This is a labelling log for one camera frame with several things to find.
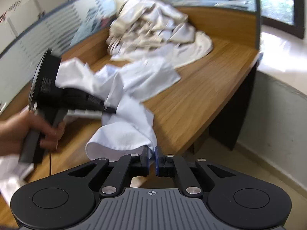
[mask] pile of clothes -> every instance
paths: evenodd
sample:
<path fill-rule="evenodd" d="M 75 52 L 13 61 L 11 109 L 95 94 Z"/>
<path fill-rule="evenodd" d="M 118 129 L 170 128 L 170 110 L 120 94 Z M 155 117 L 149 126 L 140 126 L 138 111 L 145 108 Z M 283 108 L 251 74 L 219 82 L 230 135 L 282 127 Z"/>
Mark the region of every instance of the pile of clothes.
<path fill-rule="evenodd" d="M 114 0 L 117 19 L 110 26 L 108 51 L 113 61 L 163 57 L 182 67 L 207 55 L 213 44 L 188 16 L 158 0 Z"/>

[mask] human hand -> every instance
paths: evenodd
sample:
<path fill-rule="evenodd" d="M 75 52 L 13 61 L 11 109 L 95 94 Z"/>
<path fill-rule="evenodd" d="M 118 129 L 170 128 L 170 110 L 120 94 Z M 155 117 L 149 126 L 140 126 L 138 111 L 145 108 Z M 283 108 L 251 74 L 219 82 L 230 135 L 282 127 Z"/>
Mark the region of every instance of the human hand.
<path fill-rule="evenodd" d="M 32 111 L 15 114 L 8 120 L 0 122 L 0 156 L 20 154 L 23 141 L 30 129 L 39 130 L 46 135 L 40 141 L 41 148 L 55 151 L 58 140 L 64 134 L 64 128 L 64 122 L 61 122 L 58 128 L 52 128 L 47 121 Z"/>

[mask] floor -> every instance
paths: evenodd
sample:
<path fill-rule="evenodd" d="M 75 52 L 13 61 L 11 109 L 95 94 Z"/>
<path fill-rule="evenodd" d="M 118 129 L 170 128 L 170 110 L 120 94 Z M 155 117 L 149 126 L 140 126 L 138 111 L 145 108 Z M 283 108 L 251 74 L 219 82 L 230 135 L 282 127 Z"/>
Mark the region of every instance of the floor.
<path fill-rule="evenodd" d="M 262 25 L 258 70 L 307 95 L 307 41 Z"/>
<path fill-rule="evenodd" d="M 284 227 L 287 230 L 307 229 L 307 199 L 235 149 L 230 151 L 214 139 L 208 138 L 195 155 L 187 154 L 185 158 L 188 161 L 205 158 L 281 187 L 288 193 L 292 201 L 292 210 Z M 170 178 L 155 178 L 151 180 L 150 183 L 146 183 L 143 187 L 164 188 L 172 186 L 173 182 Z"/>

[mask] wooden table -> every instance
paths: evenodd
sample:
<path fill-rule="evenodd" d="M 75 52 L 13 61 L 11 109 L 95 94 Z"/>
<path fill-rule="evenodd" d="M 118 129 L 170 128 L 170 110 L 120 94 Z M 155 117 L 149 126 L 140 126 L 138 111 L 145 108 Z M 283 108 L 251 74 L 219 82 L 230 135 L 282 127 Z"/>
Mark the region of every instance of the wooden table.
<path fill-rule="evenodd" d="M 258 51 L 228 40 L 212 38 L 214 50 L 204 58 L 179 68 L 182 77 L 172 87 L 146 101 L 154 113 L 153 128 L 164 154 L 183 153 L 206 129 L 232 97 L 257 60 Z M 94 71 L 109 61 L 103 57 L 91 65 Z M 63 149 L 53 154 L 53 173 L 88 161 L 84 147 L 100 127 L 100 120 L 79 119 L 66 127 L 59 143 Z M 49 159 L 30 175 L 29 182 L 48 176 Z M 16 227 L 15 220 L 3 198 L 0 198 L 0 225 Z"/>

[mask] white cloth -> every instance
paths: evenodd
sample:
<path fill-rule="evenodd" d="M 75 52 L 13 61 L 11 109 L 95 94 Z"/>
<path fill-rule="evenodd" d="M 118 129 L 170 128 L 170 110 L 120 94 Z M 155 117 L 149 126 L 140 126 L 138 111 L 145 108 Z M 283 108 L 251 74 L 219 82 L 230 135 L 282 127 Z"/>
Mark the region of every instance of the white cloth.
<path fill-rule="evenodd" d="M 0 157 L 0 191 L 10 205 L 13 194 L 25 183 L 24 178 L 33 170 L 33 164 L 19 163 L 18 155 Z"/>
<path fill-rule="evenodd" d="M 148 100 L 180 80 L 180 75 L 164 58 L 142 59 L 123 67 L 104 66 L 95 77 L 106 79 L 119 72 L 124 91 L 138 101 Z"/>
<path fill-rule="evenodd" d="M 164 57 L 175 68 L 213 49 L 210 37 L 187 23 L 188 16 L 158 0 L 115 0 L 117 19 L 107 39 L 111 60 Z"/>
<path fill-rule="evenodd" d="M 154 96 L 162 88 L 165 89 L 163 81 L 169 86 L 180 79 L 176 72 L 171 72 L 171 67 L 163 62 L 163 59 L 156 61 L 157 65 L 149 64 L 147 66 L 145 63 L 139 62 L 129 64 L 121 69 L 108 65 L 96 75 L 77 58 L 61 63 L 56 77 L 56 86 L 87 91 L 105 100 L 105 105 L 116 108 L 116 114 L 102 115 L 102 127 L 86 145 L 86 154 L 91 160 L 107 157 L 110 161 L 117 161 L 125 154 L 142 153 L 144 145 L 154 151 L 157 139 L 152 128 L 153 114 L 137 100 L 130 97 L 124 87 L 126 84 L 132 94 L 141 94 L 140 97 L 144 98 L 145 95 Z M 175 73 L 176 75 L 168 78 L 164 74 L 164 69 L 167 70 L 165 73 Z M 121 73 L 125 77 L 125 82 L 122 80 Z M 165 80 L 157 78 L 159 73 L 165 77 Z M 147 94 L 146 86 L 142 87 L 142 84 L 146 82 L 151 84 Z"/>

